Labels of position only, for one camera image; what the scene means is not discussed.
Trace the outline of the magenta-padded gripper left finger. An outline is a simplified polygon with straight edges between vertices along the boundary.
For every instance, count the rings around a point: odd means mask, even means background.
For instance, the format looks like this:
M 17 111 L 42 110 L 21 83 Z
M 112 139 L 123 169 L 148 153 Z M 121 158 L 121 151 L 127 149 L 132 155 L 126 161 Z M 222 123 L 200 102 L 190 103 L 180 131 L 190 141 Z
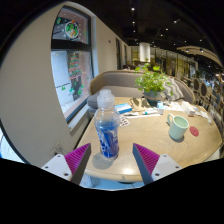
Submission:
M 57 154 L 42 169 L 79 185 L 91 154 L 91 144 L 85 144 L 66 155 Z

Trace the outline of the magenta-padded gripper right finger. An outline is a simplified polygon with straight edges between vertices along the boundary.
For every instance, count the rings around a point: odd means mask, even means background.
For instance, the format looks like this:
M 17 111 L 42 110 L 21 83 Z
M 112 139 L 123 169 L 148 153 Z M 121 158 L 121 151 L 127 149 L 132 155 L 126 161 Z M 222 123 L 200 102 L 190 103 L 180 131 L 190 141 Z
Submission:
M 132 153 L 145 185 L 182 169 L 169 155 L 159 155 L 137 143 L 133 144 Z

